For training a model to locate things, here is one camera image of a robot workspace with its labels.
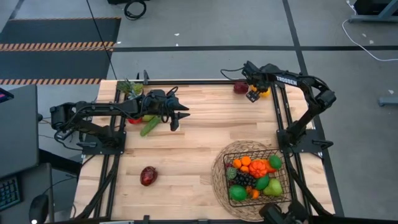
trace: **dark red apple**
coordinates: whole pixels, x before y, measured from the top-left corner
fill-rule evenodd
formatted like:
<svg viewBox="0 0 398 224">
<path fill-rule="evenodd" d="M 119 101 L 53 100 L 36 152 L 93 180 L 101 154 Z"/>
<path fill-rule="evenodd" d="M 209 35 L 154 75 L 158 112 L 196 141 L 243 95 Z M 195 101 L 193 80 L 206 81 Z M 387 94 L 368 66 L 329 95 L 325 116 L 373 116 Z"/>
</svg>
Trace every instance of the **dark red apple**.
<svg viewBox="0 0 398 224">
<path fill-rule="evenodd" d="M 236 82 L 234 84 L 234 92 L 237 94 L 246 94 L 248 90 L 249 86 L 245 82 Z"/>
<path fill-rule="evenodd" d="M 154 167 L 145 167 L 141 171 L 140 181 L 144 186 L 149 186 L 151 183 L 155 182 L 157 178 L 157 172 Z"/>
</svg>

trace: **orange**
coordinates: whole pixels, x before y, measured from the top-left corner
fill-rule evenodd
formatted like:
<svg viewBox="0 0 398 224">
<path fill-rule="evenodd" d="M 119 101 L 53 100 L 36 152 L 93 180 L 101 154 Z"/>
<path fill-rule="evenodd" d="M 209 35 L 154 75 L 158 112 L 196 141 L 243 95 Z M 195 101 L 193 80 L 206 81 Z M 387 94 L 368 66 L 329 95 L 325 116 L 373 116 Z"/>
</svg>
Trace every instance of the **orange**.
<svg viewBox="0 0 398 224">
<path fill-rule="evenodd" d="M 232 166 L 239 169 L 242 166 L 242 162 L 240 159 L 234 159 L 234 161 L 232 162 Z"/>
<path fill-rule="evenodd" d="M 242 171 L 242 172 L 249 172 L 249 167 L 247 167 L 247 166 L 241 166 L 241 171 Z"/>
<path fill-rule="evenodd" d="M 257 199 L 260 196 L 260 191 L 258 191 L 256 189 L 252 189 L 249 194 L 252 199 Z"/>
<path fill-rule="evenodd" d="M 249 156 L 242 157 L 241 161 L 242 161 L 242 165 L 244 165 L 244 166 L 249 166 L 251 163 L 251 159 Z"/>
</svg>

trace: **grapes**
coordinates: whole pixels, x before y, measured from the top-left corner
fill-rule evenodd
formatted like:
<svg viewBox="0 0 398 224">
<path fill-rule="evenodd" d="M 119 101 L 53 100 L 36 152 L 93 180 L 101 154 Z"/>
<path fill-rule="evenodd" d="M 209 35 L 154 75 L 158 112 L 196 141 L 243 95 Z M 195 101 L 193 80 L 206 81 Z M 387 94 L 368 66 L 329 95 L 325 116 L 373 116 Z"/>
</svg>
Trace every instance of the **grapes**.
<svg viewBox="0 0 398 224">
<path fill-rule="evenodd" d="M 237 171 L 236 177 L 234 178 L 234 181 L 236 184 L 242 185 L 242 186 L 256 186 L 256 179 L 248 174 L 241 172 L 240 170 Z"/>
</svg>

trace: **pineapple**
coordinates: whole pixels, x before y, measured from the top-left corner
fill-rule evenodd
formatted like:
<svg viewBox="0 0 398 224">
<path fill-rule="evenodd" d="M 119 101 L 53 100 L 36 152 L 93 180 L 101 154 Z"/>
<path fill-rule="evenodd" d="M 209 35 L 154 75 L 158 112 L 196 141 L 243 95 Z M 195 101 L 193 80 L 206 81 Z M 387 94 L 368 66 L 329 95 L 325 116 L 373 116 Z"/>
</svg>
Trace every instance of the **pineapple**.
<svg viewBox="0 0 398 224">
<path fill-rule="evenodd" d="M 132 100 L 138 97 L 142 93 L 144 87 L 141 83 L 130 82 L 128 79 L 122 82 L 118 82 L 117 89 L 127 94 L 127 98 Z"/>
</svg>

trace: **white cable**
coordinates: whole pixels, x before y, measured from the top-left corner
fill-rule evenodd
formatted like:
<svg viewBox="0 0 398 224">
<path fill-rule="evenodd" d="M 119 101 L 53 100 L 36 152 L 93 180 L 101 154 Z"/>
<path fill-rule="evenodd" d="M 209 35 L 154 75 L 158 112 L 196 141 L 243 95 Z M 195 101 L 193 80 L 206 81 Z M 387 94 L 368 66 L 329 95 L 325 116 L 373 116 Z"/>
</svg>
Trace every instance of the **white cable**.
<svg viewBox="0 0 398 224">
<path fill-rule="evenodd" d="M 356 10 L 354 8 L 354 6 L 349 4 L 349 1 L 346 1 L 347 5 L 349 5 L 349 7 L 354 11 L 355 15 L 356 15 Z M 379 59 L 376 56 L 374 56 L 371 52 L 369 52 L 368 50 L 366 50 L 362 45 L 360 45 L 359 43 L 355 42 L 347 33 L 346 28 L 344 27 L 344 24 L 349 21 L 349 19 L 346 19 L 342 24 L 341 27 L 344 30 L 344 33 L 347 35 L 347 37 L 349 38 L 349 40 L 354 43 L 355 45 L 357 45 L 358 47 L 361 47 L 366 53 L 368 53 L 370 56 L 372 56 L 372 58 L 380 61 L 380 62 L 392 62 L 392 61 L 398 61 L 398 58 L 392 58 L 392 59 Z"/>
</svg>

